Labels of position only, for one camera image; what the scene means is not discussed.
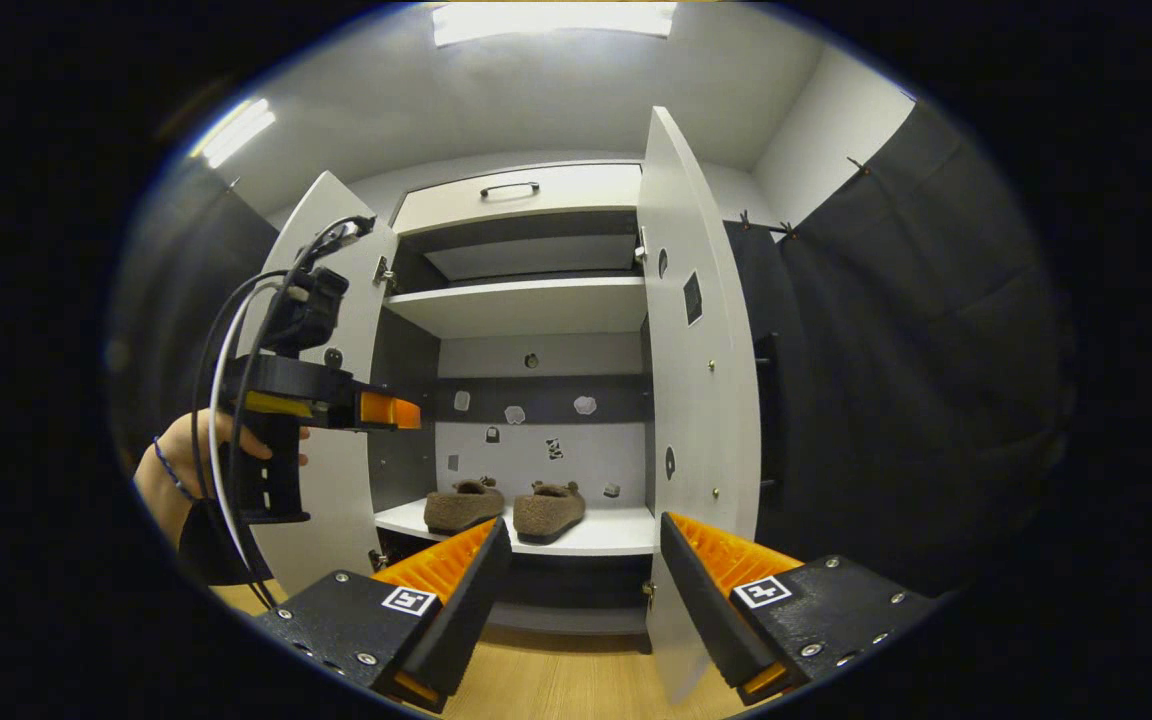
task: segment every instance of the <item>white cable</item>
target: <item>white cable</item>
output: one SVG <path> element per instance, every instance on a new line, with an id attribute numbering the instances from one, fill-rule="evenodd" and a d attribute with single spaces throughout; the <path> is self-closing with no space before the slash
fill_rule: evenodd
<path id="1" fill-rule="evenodd" d="M 220 513 L 225 516 L 225 526 L 229 528 L 229 537 L 234 540 L 234 547 L 238 548 L 238 556 L 242 558 L 243 564 L 247 566 L 248 570 L 251 570 L 251 562 L 247 561 L 247 553 L 243 552 L 243 543 L 238 541 L 238 528 L 234 524 L 234 517 L 229 514 L 229 500 L 225 494 L 225 483 L 220 478 L 220 447 L 217 442 L 217 406 L 220 399 L 220 381 L 225 378 L 225 362 L 229 358 L 229 346 L 234 342 L 234 336 L 238 334 L 238 327 L 242 327 L 243 314 L 247 314 L 247 306 L 251 305 L 252 300 L 262 291 L 266 290 L 278 290 L 278 286 L 281 285 L 282 279 L 271 279 L 271 281 L 256 286 L 251 291 L 247 294 L 243 298 L 242 305 L 238 305 L 237 313 L 234 313 L 234 319 L 229 321 L 229 331 L 225 333 L 225 341 L 220 346 L 220 357 L 215 361 L 215 374 L 211 378 L 211 402 L 207 406 L 207 447 L 211 449 L 211 477 L 215 479 L 215 497 L 220 500 Z M 252 348 L 252 355 L 256 355 L 260 348 Z M 238 397 L 238 402 L 242 402 L 242 397 Z M 237 442 L 237 438 L 230 438 L 229 442 Z"/>

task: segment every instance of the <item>hook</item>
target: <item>hook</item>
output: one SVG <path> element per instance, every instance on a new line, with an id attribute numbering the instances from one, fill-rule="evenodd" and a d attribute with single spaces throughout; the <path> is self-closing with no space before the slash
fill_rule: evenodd
<path id="1" fill-rule="evenodd" d="M 869 168 L 865 167 L 865 165 L 861 165 L 858 161 L 855 161 L 851 158 L 847 158 L 847 160 L 851 161 L 851 165 L 855 165 L 856 169 L 861 170 L 861 174 L 863 174 L 863 176 L 867 176 Z"/>

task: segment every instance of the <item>wooden floor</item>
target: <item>wooden floor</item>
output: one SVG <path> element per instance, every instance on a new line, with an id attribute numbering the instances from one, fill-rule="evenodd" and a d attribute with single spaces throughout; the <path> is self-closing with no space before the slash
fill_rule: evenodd
<path id="1" fill-rule="evenodd" d="M 282 588 L 271 582 L 280 602 Z M 212 588 L 234 609 L 250 615 L 264 607 L 247 585 Z M 672 707 L 652 655 L 632 638 L 581 638 L 488 628 L 473 651 L 461 689 L 441 715 L 449 720 L 530 720 L 532 717 L 652 717 L 653 720 L 714 720 L 738 714 L 736 691 L 710 665 L 700 683 Z"/>

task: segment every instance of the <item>black curtain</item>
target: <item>black curtain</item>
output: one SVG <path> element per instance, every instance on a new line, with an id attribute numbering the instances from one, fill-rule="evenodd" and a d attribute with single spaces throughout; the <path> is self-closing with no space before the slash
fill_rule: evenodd
<path id="1" fill-rule="evenodd" d="M 129 227 L 106 366 L 115 446 L 134 468 L 151 438 L 191 410 L 212 319 L 260 273 L 278 232 L 202 162 L 165 174 Z"/>
<path id="2" fill-rule="evenodd" d="M 780 245 L 727 229 L 780 406 L 758 543 L 925 594 L 969 579 L 1037 511 L 1070 410 L 1056 295 L 1005 180 L 920 103 Z"/>

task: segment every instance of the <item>brown slipper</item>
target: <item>brown slipper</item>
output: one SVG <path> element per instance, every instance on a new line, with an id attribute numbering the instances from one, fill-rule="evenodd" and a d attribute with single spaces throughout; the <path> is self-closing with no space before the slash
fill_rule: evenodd
<path id="1" fill-rule="evenodd" d="M 521 541 L 550 544 L 585 518 L 585 498 L 576 483 L 566 486 L 531 483 L 533 495 L 513 500 L 513 529 Z"/>
<path id="2" fill-rule="evenodd" d="M 439 536 L 454 536 L 505 511 L 505 497 L 495 478 L 461 480 L 456 492 L 431 492 L 425 497 L 425 528 Z"/>

